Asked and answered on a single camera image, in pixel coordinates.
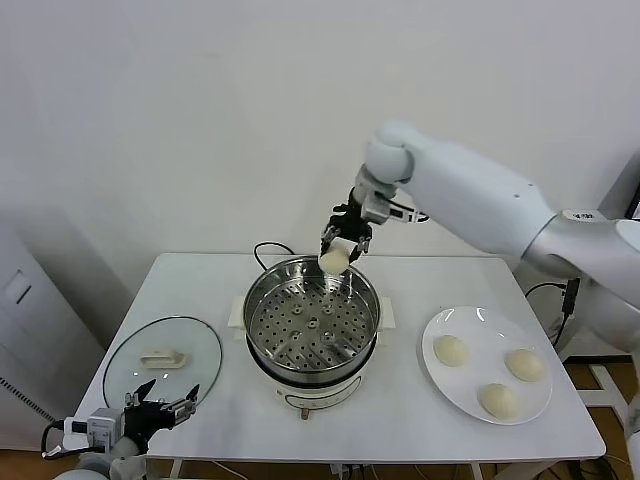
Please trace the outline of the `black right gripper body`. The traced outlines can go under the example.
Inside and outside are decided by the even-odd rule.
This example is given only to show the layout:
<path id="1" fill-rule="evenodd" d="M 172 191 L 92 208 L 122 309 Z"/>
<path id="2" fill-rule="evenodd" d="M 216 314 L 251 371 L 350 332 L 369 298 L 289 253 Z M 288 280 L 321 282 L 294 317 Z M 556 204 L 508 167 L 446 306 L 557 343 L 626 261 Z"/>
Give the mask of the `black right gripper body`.
<path id="1" fill-rule="evenodd" d="M 371 238 L 372 228 L 361 217 L 362 204 L 355 200 L 353 192 L 351 189 L 346 203 L 333 207 L 332 227 L 339 238 Z"/>

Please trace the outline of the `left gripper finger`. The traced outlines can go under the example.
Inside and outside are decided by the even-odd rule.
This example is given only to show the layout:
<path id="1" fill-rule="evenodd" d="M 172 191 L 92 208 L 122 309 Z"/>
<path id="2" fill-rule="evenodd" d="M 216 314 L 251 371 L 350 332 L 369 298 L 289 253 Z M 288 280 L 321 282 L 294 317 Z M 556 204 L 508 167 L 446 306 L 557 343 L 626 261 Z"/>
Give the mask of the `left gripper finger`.
<path id="1" fill-rule="evenodd" d="M 175 416 L 191 416 L 196 410 L 199 389 L 200 385 L 195 385 L 184 398 L 168 404 L 167 410 Z"/>
<path id="2" fill-rule="evenodd" d="M 142 385 L 140 385 L 134 392 L 125 394 L 126 406 L 139 406 L 150 393 L 156 383 L 155 379 L 152 379 Z"/>

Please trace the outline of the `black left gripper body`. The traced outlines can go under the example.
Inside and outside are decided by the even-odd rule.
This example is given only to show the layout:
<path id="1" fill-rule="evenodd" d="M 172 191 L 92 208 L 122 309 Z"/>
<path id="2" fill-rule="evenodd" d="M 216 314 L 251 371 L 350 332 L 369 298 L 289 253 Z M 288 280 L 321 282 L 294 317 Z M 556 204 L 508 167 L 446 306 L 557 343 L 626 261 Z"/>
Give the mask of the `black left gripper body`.
<path id="1" fill-rule="evenodd" d="M 175 414 L 163 410 L 163 403 L 143 401 L 124 409 L 124 436 L 135 443 L 148 443 L 160 430 L 175 426 Z"/>

